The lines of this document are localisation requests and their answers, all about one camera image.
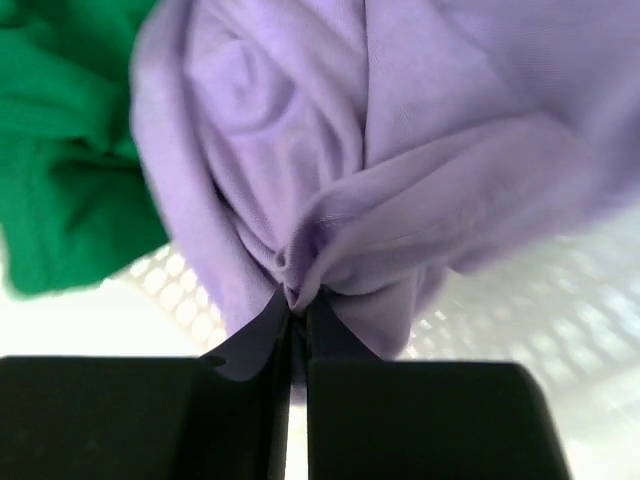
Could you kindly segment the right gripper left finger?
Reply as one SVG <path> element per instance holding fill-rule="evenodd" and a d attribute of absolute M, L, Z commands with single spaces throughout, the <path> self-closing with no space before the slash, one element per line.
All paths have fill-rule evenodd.
<path fill-rule="evenodd" d="M 5 479 L 280 479 L 288 309 L 200 357 L 5 357 Z"/>

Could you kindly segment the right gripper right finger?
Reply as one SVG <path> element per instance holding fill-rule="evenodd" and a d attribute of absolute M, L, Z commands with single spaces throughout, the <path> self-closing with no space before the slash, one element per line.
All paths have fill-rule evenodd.
<path fill-rule="evenodd" d="M 307 312 L 313 479 L 566 479 L 544 395 L 521 365 L 384 361 L 325 295 Z"/>

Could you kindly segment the purple t shirt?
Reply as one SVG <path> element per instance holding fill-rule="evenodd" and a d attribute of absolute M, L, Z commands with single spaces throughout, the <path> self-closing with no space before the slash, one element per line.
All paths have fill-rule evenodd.
<path fill-rule="evenodd" d="M 639 196 L 635 1 L 162 1 L 132 134 L 229 334 L 276 292 L 392 358 L 445 277 Z"/>

